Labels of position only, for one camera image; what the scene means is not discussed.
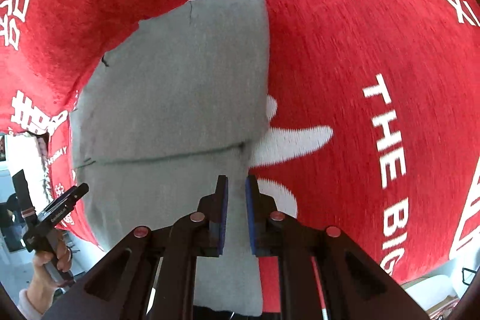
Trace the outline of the pink sleeve left forearm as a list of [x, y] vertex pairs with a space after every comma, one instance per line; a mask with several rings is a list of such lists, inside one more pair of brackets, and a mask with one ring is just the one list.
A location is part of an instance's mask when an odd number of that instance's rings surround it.
[[28, 299], [27, 289], [22, 289], [19, 292], [19, 302], [17, 309], [25, 317], [26, 320], [41, 320], [42, 313], [39, 313]]

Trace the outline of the person's left hand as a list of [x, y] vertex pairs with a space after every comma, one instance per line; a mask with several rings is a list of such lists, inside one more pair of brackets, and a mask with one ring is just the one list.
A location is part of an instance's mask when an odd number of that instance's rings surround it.
[[64, 242], [63, 231], [57, 231], [57, 248], [55, 255], [52, 253], [37, 251], [32, 258], [33, 277], [27, 288], [27, 298], [40, 314], [45, 313], [53, 303], [55, 291], [58, 283], [52, 280], [47, 272], [45, 264], [49, 263], [53, 257], [58, 259], [57, 269], [68, 272], [72, 266], [72, 251]]

